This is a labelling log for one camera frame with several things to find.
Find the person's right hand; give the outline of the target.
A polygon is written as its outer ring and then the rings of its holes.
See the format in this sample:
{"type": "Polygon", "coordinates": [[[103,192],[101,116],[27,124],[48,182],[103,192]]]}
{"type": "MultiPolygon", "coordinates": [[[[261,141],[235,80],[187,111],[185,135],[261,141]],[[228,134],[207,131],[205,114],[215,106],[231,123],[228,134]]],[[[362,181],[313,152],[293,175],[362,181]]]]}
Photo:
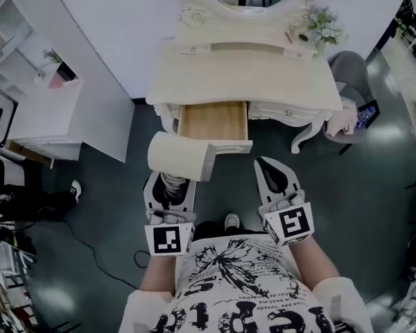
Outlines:
{"type": "Polygon", "coordinates": [[[288,197],[283,197],[273,201],[268,211],[276,212],[303,204],[305,204],[305,193],[303,189],[298,189],[295,193],[288,197]]]}

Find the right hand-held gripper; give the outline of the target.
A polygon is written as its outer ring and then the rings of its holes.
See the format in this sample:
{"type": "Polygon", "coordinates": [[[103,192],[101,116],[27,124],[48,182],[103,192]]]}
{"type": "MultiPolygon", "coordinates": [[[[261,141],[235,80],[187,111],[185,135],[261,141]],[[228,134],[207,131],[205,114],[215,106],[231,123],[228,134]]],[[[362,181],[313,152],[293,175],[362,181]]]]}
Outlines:
{"type": "Polygon", "coordinates": [[[273,241],[278,246],[288,246],[310,237],[315,229],[309,202],[281,211],[268,211],[272,195],[291,195],[300,189],[295,172],[278,160],[264,156],[254,160],[254,171],[263,204],[258,213],[273,241]]]}

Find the person's left hand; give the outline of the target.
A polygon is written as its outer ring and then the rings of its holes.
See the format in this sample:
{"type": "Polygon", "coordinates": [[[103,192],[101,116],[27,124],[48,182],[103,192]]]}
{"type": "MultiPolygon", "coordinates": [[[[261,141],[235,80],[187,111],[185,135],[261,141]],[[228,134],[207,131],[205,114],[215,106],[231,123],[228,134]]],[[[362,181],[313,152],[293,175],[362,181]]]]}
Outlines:
{"type": "Polygon", "coordinates": [[[162,211],[153,211],[151,212],[149,217],[148,224],[149,225],[161,225],[161,224],[180,224],[185,223],[186,219],[182,216],[177,214],[172,214],[169,212],[162,212],[162,211]]]}

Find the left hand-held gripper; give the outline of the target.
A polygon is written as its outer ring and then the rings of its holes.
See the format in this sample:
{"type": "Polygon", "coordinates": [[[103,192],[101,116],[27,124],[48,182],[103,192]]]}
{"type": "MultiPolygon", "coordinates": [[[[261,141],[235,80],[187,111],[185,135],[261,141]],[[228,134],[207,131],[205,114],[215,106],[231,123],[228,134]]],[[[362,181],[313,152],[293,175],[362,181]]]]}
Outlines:
{"type": "Polygon", "coordinates": [[[186,219],[180,224],[144,226],[148,249],[151,256],[181,256],[189,252],[195,232],[196,214],[193,212],[196,196],[196,181],[187,180],[183,210],[164,210],[162,207],[162,183],[160,173],[153,171],[144,185],[146,217],[149,221],[153,211],[169,212],[186,219]]]}

